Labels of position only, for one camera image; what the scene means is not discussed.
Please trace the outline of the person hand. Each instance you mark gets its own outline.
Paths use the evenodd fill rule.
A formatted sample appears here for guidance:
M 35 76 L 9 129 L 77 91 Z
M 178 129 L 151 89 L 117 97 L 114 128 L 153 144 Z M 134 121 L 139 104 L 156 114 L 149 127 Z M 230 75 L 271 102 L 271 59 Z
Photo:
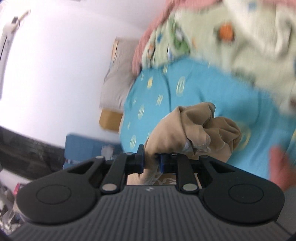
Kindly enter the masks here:
M 295 164 L 287 149 L 287 141 L 283 138 L 269 149 L 269 180 L 283 192 L 295 187 Z

